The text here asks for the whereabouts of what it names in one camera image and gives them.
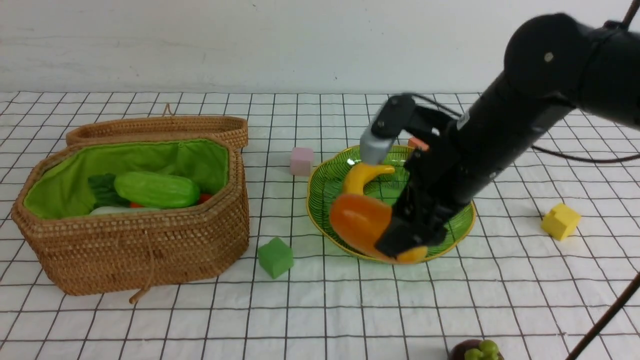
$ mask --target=wicker basket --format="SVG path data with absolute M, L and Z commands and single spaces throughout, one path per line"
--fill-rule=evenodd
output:
M 67 133 L 67 145 L 111 137 L 136 141 L 141 135 L 180 132 L 214 134 L 236 149 L 245 147 L 248 143 L 245 119 L 229 116 L 175 116 L 167 104 L 160 117 L 98 122 L 71 130 Z
M 248 197 L 239 151 L 247 143 L 246 129 L 245 120 L 224 117 L 117 120 L 80 127 L 70 133 L 71 145 L 31 171 L 13 205 L 13 221 L 44 272 L 68 295 L 139 290 L 130 299 L 134 304 L 152 286 L 216 277 L 248 248 Z M 197 138 L 224 146 L 229 158 L 227 185 L 203 204 L 61 220 L 38 218 L 24 205 L 46 171 L 85 147 Z

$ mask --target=mangosteen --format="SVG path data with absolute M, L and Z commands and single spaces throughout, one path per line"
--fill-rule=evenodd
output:
M 491 340 L 470 339 L 457 344 L 449 360 L 504 360 L 498 345 Z

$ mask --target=banana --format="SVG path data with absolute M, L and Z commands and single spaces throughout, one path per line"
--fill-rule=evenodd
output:
M 364 195 L 364 186 L 382 174 L 393 174 L 396 171 L 391 165 L 368 165 L 357 163 L 344 178 L 342 193 Z

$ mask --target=green bowl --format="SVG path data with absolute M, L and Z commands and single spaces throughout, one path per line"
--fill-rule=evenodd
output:
M 393 165 L 396 171 L 393 174 L 380 175 L 366 184 L 364 187 L 365 195 L 375 197 L 390 205 L 395 203 L 408 180 L 409 173 L 404 169 L 404 162 L 412 151 L 413 149 L 408 146 L 393 146 L 383 163 Z M 320 164 L 313 171 L 308 182 L 307 213 L 320 232 L 345 252 L 361 259 L 380 261 L 350 247 L 335 233 L 329 223 L 331 205 L 342 193 L 342 183 L 347 173 L 353 165 L 360 161 L 360 146 L 354 146 Z M 445 241 L 437 247 L 430 247 L 422 262 L 435 259 L 452 250 L 469 234 L 475 221 L 476 207 L 471 203 L 449 221 Z

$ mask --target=green basket lining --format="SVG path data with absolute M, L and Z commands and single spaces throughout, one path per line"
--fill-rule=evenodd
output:
M 183 176 L 212 195 L 227 185 L 228 168 L 227 148 L 206 139 L 94 145 L 48 170 L 29 190 L 24 206 L 42 219 L 87 215 L 95 204 L 87 179 L 130 171 Z

